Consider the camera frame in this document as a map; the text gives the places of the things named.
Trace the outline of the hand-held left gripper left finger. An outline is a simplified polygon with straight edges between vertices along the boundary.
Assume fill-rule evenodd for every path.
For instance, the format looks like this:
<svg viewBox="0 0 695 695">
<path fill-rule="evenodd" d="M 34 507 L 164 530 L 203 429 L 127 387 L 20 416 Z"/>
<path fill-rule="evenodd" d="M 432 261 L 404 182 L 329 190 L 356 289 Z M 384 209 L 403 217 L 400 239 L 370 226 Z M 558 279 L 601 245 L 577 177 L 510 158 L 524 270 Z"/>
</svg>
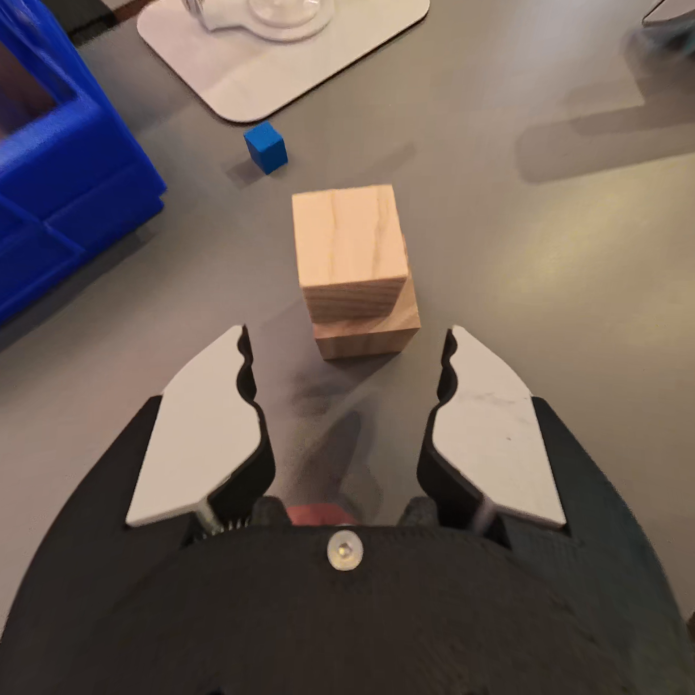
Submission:
<svg viewBox="0 0 695 695">
<path fill-rule="evenodd" d="M 253 361 L 247 326 L 234 325 L 163 389 L 127 526 L 192 515 L 216 535 L 248 522 L 275 476 Z"/>
</svg>

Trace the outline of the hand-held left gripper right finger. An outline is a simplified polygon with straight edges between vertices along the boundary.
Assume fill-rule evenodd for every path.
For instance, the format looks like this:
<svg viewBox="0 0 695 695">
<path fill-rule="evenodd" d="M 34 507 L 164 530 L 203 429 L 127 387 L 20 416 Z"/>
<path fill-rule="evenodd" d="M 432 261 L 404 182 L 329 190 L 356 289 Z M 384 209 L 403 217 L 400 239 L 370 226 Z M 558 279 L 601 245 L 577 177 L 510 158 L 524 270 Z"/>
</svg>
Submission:
<svg viewBox="0 0 695 695">
<path fill-rule="evenodd" d="M 444 527 L 484 535 L 500 516 L 561 530 L 566 515 L 530 389 L 461 326 L 447 330 L 417 478 Z"/>
</svg>

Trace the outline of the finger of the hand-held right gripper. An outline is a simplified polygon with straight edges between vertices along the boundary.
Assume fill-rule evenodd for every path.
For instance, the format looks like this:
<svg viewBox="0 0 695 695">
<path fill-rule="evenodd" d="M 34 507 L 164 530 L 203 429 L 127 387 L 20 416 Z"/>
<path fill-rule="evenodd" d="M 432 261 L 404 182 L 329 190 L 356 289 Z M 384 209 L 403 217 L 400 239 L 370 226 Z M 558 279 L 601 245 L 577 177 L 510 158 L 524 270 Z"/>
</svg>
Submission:
<svg viewBox="0 0 695 695">
<path fill-rule="evenodd" d="M 644 15 L 642 26 L 676 26 L 694 21 L 694 1 L 657 1 Z"/>
</svg>

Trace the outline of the wooden cube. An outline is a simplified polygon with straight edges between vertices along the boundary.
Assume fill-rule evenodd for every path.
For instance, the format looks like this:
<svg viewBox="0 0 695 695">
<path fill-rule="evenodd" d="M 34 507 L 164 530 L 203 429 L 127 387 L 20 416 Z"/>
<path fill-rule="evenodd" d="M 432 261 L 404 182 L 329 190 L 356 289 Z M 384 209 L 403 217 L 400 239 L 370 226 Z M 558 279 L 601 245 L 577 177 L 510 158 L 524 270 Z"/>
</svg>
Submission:
<svg viewBox="0 0 695 695">
<path fill-rule="evenodd" d="M 315 325 L 387 316 L 410 274 L 390 184 L 291 198 L 298 281 Z"/>
<path fill-rule="evenodd" d="M 314 341 L 326 361 L 402 352 L 421 328 L 402 231 L 387 247 L 387 269 L 337 274 L 304 264 L 300 278 Z"/>
</svg>

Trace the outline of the blue plastic bin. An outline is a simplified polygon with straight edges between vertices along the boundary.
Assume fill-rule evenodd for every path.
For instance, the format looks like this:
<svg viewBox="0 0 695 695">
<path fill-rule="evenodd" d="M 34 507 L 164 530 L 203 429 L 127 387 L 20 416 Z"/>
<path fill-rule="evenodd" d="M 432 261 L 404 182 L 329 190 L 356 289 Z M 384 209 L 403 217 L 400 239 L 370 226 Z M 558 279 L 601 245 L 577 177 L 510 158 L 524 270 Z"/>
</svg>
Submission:
<svg viewBox="0 0 695 695">
<path fill-rule="evenodd" d="M 1 2 L 1 323 L 163 208 L 167 187 L 51 11 Z"/>
</svg>

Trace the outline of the blue cube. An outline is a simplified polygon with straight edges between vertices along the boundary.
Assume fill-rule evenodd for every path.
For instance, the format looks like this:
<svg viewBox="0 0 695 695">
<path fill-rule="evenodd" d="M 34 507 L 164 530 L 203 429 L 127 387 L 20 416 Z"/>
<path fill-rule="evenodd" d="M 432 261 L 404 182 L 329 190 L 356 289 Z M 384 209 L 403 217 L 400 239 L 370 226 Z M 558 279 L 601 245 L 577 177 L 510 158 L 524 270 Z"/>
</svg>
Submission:
<svg viewBox="0 0 695 695">
<path fill-rule="evenodd" d="M 288 153 L 282 135 L 269 121 L 244 132 L 249 155 L 265 174 L 269 175 L 288 163 Z"/>
</svg>

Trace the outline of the white desk stand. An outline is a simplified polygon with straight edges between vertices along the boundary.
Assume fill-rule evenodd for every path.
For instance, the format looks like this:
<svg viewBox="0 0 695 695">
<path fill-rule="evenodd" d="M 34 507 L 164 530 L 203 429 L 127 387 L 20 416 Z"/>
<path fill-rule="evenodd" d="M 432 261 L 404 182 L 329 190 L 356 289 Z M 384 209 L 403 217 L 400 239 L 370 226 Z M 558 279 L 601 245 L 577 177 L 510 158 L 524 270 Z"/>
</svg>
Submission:
<svg viewBox="0 0 695 695">
<path fill-rule="evenodd" d="M 144 42 L 218 116 L 265 119 L 422 21 L 429 1 L 327 1 L 333 16 L 292 42 L 245 26 L 208 30 L 183 1 L 155 1 L 138 16 Z"/>
</svg>

